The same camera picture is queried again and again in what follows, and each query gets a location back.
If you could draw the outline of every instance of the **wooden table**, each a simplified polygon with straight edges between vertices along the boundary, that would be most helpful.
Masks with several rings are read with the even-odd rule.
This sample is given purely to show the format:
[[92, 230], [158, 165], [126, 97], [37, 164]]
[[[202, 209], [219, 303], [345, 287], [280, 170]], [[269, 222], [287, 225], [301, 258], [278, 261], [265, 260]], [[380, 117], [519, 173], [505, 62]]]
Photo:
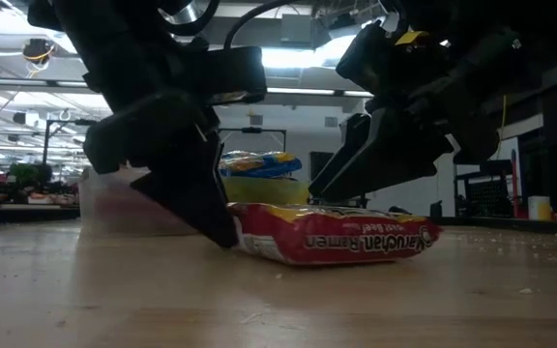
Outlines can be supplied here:
[[0, 227], [0, 347], [557, 347], [557, 237], [449, 228], [394, 264], [298, 269], [199, 236]]

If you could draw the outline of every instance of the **yellow container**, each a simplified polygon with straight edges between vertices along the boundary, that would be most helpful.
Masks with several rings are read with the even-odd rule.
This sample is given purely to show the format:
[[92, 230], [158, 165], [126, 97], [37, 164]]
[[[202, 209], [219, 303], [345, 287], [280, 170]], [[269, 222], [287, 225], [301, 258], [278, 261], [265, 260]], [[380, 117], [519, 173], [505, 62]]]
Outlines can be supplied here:
[[229, 202], [307, 204], [308, 185], [292, 180], [247, 177], [222, 178]]

